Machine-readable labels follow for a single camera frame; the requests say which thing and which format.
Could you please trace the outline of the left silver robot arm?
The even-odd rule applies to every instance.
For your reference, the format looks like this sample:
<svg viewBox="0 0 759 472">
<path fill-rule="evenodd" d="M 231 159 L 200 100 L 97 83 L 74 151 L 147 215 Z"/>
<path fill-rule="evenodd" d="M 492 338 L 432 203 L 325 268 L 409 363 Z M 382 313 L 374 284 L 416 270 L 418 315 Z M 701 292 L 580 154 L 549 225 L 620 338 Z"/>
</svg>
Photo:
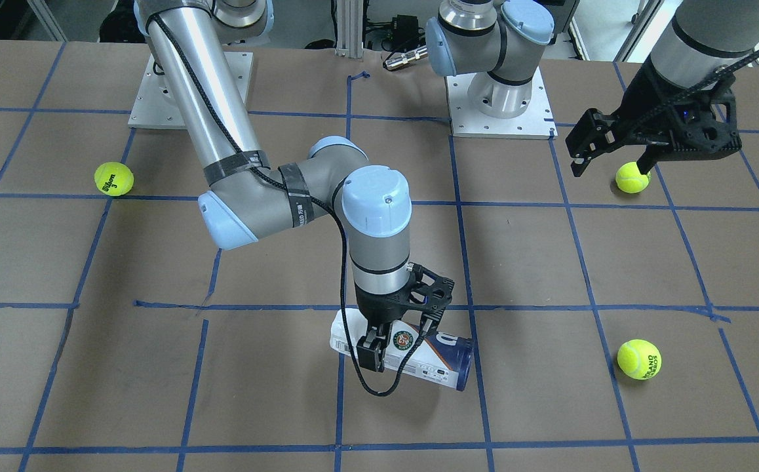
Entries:
<svg viewBox="0 0 759 472">
<path fill-rule="evenodd" d="M 551 13 L 534 1 L 444 1 L 425 27 L 431 68 L 473 74 L 482 113 L 524 111 L 530 83 L 553 35 Z M 566 137 L 572 173 L 603 153 L 644 146 L 646 174 L 662 161 L 706 161 L 739 152 L 734 72 L 759 57 L 759 1 L 684 1 L 611 114 L 589 108 Z"/>
</svg>

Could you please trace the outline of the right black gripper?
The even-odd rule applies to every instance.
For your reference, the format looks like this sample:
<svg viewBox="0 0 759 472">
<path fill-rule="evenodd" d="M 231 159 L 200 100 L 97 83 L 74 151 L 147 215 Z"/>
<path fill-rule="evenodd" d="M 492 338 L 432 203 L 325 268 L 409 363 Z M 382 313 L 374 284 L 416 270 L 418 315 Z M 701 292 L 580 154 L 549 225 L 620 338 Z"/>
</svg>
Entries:
<svg viewBox="0 0 759 472">
<path fill-rule="evenodd" d="M 357 341 L 356 355 L 359 367 L 383 372 L 393 322 L 407 311 L 419 311 L 419 337 L 435 335 L 452 301 L 455 282 L 414 263 L 370 277 L 377 283 L 355 280 L 357 305 L 368 322 Z"/>
</svg>

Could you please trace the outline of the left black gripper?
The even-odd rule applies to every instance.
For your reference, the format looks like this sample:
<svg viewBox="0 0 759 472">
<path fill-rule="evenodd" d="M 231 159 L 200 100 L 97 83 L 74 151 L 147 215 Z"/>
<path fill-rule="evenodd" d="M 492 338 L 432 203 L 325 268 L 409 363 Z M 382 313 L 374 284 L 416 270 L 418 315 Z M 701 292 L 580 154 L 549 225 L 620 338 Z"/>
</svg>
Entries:
<svg viewBox="0 0 759 472">
<path fill-rule="evenodd" d="M 592 159 L 622 146 L 646 147 L 636 162 L 641 174 L 659 161 L 721 159 L 739 152 L 734 81 L 734 74 L 725 74 L 712 88 L 678 99 L 685 89 L 644 62 L 613 115 L 589 108 L 565 138 L 572 174 L 579 178 Z"/>
</svg>

